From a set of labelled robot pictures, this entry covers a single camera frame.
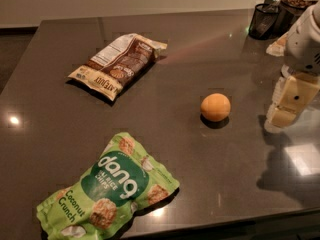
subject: dark table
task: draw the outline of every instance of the dark table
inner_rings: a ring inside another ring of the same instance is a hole
[[[78,181],[123,131],[181,183],[162,213],[135,218],[124,236],[318,207],[319,99],[293,126],[265,132],[282,58],[265,53],[272,40],[247,36],[251,17],[235,10],[42,22],[0,96],[1,239],[40,239],[36,206]],[[69,81],[131,32],[168,49],[114,104]],[[200,118],[214,92],[232,104],[222,126]]]

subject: chip bag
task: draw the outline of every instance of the chip bag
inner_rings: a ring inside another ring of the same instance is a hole
[[[167,44],[138,34],[123,35],[98,52],[69,78],[114,101],[147,66],[154,62]]]
[[[134,213],[159,203],[179,182],[128,133],[115,135],[73,186],[37,206],[49,240],[108,239]]]

